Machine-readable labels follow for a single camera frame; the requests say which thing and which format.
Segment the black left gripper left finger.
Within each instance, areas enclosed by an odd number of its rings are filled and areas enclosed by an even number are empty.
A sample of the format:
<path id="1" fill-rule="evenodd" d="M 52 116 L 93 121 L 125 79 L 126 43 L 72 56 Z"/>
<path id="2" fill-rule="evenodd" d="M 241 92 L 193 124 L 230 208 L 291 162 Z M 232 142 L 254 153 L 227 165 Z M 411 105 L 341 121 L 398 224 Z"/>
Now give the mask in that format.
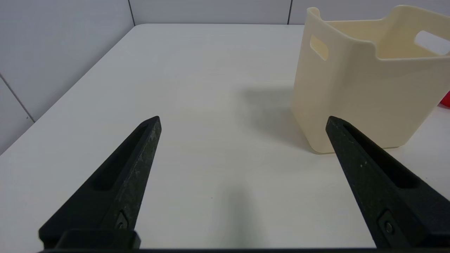
<path id="1" fill-rule="evenodd" d="M 135 226 L 161 133 L 158 116 L 141 122 L 39 229 L 44 249 L 138 249 Z"/>

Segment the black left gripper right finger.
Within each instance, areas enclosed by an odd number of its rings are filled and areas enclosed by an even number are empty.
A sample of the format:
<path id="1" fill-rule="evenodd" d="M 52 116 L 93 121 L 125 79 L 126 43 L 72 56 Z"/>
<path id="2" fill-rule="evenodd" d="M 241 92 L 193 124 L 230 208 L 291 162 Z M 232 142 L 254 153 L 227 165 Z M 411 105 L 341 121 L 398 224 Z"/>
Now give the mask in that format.
<path id="1" fill-rule="evenodd" d="M 377 248 L 449 248 L 447 198 L 349 122 L 325 130 Z"/>

